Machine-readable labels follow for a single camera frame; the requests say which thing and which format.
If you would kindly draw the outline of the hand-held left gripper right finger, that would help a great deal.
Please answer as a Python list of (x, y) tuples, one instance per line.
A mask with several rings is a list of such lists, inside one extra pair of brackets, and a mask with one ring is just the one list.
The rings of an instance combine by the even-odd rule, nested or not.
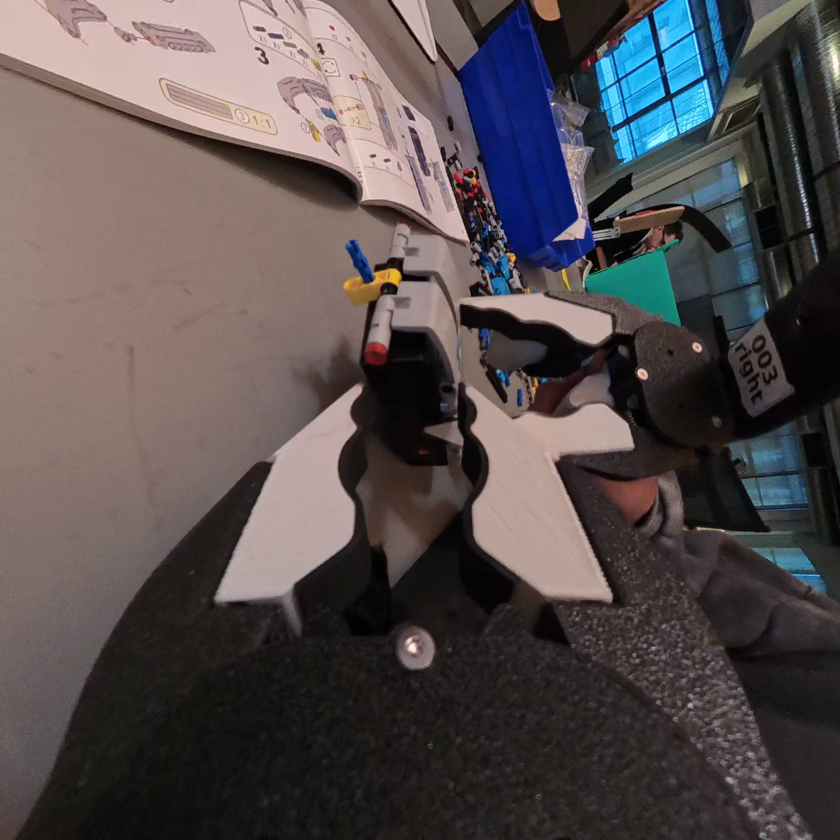
[(614, 608), (614, 589), (555, 458), (519, 418), (474, 387), (460, 387), (462, 512), (460, 581), (488, 616), (512, 606), (538, 634), (556, 610)]

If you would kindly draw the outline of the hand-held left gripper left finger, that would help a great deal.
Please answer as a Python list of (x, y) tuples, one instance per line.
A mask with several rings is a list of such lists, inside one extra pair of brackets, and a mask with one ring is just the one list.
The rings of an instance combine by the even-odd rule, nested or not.
[(215, 606), (279, 606), (299, 636), (304, 603), (325, 577), (339, 604), (368, 580), (361, 499), (356, 492), (366, 460), (353, 409), (357, 384), (324, 409), (271, 457), (269, 473), (234, 547)]

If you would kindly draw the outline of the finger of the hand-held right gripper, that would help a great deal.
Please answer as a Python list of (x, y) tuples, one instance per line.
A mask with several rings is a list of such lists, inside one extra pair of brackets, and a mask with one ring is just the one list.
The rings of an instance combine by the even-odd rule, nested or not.
[(610, 313), (546, 294), (463, 298), (458, 309), (463, 327), (490, 332), (486, 362), (499, 371), (565, 377), (617, 345)]
[(423, 431), (463, 447), (475, 440), (489, 458), (506, 453), (561, 459), (634, 449), (628, 423), (602, 403), (583, 405), (564, 415), (527, 411), (510, 416), (492, 402), (464, 402), (462, 407), (463, 419), (429, 425)]

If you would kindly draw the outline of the grey brick robot chassis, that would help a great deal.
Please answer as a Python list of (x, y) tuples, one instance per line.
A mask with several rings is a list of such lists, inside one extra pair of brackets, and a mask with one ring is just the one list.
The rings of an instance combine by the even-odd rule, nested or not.
[(356, 239), (346, 298), (366, 309), (360, 351), (374, 398), (374, 431), (411, 467), (445, 467), (459, 441), (461, 383), (455, 263), (439, 236), (394, 227), (387, 257), (371, 263)]

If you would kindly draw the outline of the person's right forearm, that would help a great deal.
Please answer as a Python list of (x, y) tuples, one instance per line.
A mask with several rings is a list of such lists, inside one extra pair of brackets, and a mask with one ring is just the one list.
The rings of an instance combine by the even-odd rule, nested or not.
[(752, 704), (838, 733), (838, 603), (724, 531), (687, 530), (673, 473), (628, 487), (620, 510), (687, 585)]

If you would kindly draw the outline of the grey desk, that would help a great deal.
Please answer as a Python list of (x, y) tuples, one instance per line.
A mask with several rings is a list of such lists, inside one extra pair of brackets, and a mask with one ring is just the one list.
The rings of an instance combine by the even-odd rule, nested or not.
[(2, 69), (2, 838), (152, 570), (358, 380), (344, 243), (404, 216), (325, 167)]

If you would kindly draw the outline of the person's right hand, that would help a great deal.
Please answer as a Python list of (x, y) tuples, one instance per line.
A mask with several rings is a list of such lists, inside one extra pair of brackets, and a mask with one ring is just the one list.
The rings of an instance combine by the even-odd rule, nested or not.
[[(601, 372), (606, 356), (607, 351), (599, 349), (574, 373), (542, 383), (535, 392), (529, 410), (546, 416), (553, 415), (567, 395), (586, 377)], [(619, 510), (624, 521), (635, 527), (646, 519), (658, 498), (656, 476), (612, 480), (591, 471), (587, 475), (589, 481)]]

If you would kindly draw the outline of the pile of brick pieces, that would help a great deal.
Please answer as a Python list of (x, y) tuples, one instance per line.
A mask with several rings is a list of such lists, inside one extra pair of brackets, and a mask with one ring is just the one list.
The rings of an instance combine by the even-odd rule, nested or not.
[[(450, 152), (441, 148), (449, 186), (468, 237), (473, 273), (468, 284), (469, 295), (478, 299), (531, 295), (534, 289), (510, 250), (496, 205), (482, 183), (480, 168), (467, 166), (461, 152), (459, 143)], [(481, 328), (471, 329), (469, 333), (477, 341), (478, 362), (491, 394), (514, 417), (528, 410), (540, 379), (521, 368), (501, 370), (492, 366), (488, 359), (492, 332)]]

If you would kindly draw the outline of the teal board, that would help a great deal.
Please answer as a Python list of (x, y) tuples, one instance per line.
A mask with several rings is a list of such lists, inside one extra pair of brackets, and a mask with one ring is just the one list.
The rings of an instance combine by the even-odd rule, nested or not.
[(594, 270), (584, 280), (584, 288), (588, 293), (619, 298), (680, 326), (676, 294), (666, 259), (669, 250), (677, 245), (675, 240), (616, 266)]

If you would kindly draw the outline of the blue plastic bin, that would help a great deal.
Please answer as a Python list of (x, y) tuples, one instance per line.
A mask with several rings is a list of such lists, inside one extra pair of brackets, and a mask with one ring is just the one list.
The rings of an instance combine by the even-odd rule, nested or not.
[(458, 71), (484, 173), (511, 250), (559, 272), (594, 247), (579, 219), (552, 110), (555, 86), (528, 2), (512, 3)]

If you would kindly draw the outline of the clear plastic bags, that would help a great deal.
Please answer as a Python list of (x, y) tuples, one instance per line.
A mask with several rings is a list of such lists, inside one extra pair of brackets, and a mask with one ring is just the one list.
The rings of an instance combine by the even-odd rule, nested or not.
[(579, 218), (588, 222), (590, 212), (585, 193), (585, 171), (594, 149), (586, 144), (583, 127), (590, 109), (564, 95), (560, 90), (553, 92), (551, 108), (560, 138), (565, 169), (570, 180), (574, 205)]

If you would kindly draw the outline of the window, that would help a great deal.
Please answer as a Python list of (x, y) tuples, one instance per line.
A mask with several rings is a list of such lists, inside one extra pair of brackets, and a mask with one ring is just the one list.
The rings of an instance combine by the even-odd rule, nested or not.
[(605, 123), (589, 145), (613, 168), (706, 126), (749, 21), (748, 2), (658, 3), (593, 64)]

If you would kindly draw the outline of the dark partition panel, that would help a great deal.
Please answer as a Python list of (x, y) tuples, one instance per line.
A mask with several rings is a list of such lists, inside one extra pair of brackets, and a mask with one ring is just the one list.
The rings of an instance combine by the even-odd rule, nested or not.
[(559, 1), (560, 22), (574, 66), (627, 27), (632, 2)]

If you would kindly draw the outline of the open instruction booklet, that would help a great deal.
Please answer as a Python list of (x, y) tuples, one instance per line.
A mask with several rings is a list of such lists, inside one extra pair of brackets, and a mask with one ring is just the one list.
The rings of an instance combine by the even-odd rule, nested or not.
[(433, 124), (324, 2), (2, 2), (2, 66), (140, 119), (346, 176), (462, 245)]

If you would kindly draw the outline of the silver air duct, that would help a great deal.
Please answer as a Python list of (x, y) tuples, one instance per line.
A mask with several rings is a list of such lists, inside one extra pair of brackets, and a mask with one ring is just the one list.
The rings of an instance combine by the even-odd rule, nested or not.
[(839, 10), (804, 5), (767, 38), (763, 119), (793, 282), (839, 244)]

